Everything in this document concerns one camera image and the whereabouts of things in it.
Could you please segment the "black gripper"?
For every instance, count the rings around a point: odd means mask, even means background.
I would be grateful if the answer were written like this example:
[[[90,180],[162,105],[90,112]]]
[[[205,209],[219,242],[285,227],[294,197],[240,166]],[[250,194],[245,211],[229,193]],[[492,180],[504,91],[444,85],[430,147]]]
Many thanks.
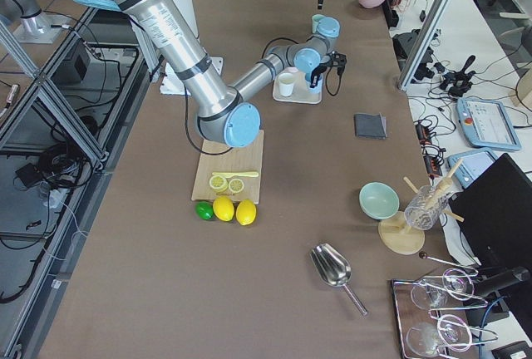
[[[334,52],[328,56],[329,60],[323,63],[320,63],[311,73],[311,76],[317,76],[323,74],[325,71],[331,71],[333,68],[337,68],[337,75],[339,79],[342,79],[342,74],[345,71],[345,66],[347,64],[347,56]]]

